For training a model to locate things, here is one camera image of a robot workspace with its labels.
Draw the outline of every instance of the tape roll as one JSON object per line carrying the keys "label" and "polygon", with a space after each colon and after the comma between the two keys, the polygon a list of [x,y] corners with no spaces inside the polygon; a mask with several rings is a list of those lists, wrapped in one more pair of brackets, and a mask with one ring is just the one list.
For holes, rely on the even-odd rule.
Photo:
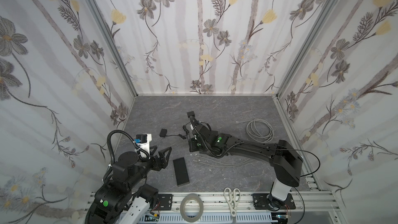
{"label": "tape roll", "polygon": [[[199,203],[199,213],[198,213],[197,216],[195,216],[195,217],[193,217],[193,218],[188,217],[188,216],[186,215],[186,213],[185,213],[185,205],[186,205],[186,203],[187,203],[188,201],[191,201],[191,200],[195,200],[195,201],[197,201],[197,202]],[[198,221],[198,220],[202,217],[202,214],[203,214],[203,202],[202,202],[202,200],[199,198],[199,196],[198,196],[198,195],[195,195],[195,194],[187,195],[187,196],[182,200],[182,202],[181,202],[181,205],[180,205],[180,214],[181,214],[182,218],[183,218],[185,221],[187,221],[187,222],[196,222],[196,221]]]}

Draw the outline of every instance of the metal mounting plate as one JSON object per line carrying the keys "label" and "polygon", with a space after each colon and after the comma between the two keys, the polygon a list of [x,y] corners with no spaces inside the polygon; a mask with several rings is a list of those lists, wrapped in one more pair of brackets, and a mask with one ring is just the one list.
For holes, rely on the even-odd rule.
{"label": "metal mounting plate", "polygon": [[[253,205],[256,210],[270,210],[271,207],[268,205],[268,194],[253,194]],[[296,209],[296,204],[293,201],[292,194],[287,194],[287,198],[285,200],[285,204],[289,207],[289,209]],[[286,209],[286,206],[281,206],[280,209]]]}
{"label": "metal mounting plate", "polygon": [[172,210],[173,195],[172,194],[159,194],[158,195],[159,210]]}

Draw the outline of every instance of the table surface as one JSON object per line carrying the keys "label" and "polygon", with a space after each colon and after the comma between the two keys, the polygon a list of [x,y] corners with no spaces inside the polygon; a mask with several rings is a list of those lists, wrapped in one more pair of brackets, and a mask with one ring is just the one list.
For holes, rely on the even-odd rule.
{"label": "table surface", "polygon": [[[148,174],[149,185],[158,188],[159,192],[223,192],[226,187],[239,188],[241,191],[270,191],[276,175],[267,162],[252,160],[235,167],[213,167],[200,162],[223,165],[209,160],[215,158],[199,152],[190,153],[187,140],[177,136],[159,137],[162,128],[167,129],[167,135],[185,135],[182,126],[189,122],[189,111],[194,111],[196,119],[209,123],[213,130],[244,140],[251,140],[246,134],[246,123],[236,121],[262,118],[274,128],[272,143],[279,139],[291,142],[270,96],[138,96],[125,131],[133,137],[151,133],[151,145],[157,145],[158,150],[172,147],[168,167],[160,172],[151,171]],[[269,132],[261,123],[257,128],[262,134]],[[134,151],[134,146],[129,140],[122,139],[115,152],[116,158],[127,151]],[[172,161],[180,157],[185,158],[190,183],[178,187]],[[246,159],[226,156],[217,161],[234,164]],[[302,179],[297,189],[308,191],[309,187]]]}

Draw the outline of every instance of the white scissors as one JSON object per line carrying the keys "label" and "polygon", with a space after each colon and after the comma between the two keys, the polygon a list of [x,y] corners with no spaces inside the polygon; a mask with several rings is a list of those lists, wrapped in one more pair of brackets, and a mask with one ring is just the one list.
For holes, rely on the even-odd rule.
{"label": "white scissors", "polygon": [[240,190],[234,189],[234,191],[232,191],[230,188],[225,188],[224,189],[224,197],[229,205],[229,209],[231,210],[232,217],[236,217],[236,209],[237,209],[239,201],[240,201]]}

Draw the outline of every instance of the wall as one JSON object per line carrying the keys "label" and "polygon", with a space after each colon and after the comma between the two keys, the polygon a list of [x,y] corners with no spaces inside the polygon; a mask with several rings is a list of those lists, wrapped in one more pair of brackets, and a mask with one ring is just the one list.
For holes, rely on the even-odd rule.
{"label": "wall", "polygon": [[275,93],[326,0],[96,0],[138,93]]}
{"label": "wall", "polygon": [[340,0],[280,98],[351,224],[398,217],[397,28],[398,0]]}
{"label": "wall", "polygon": [[0,16],[0,219],[76,223],[132,97],[84,0],[0,0]]}

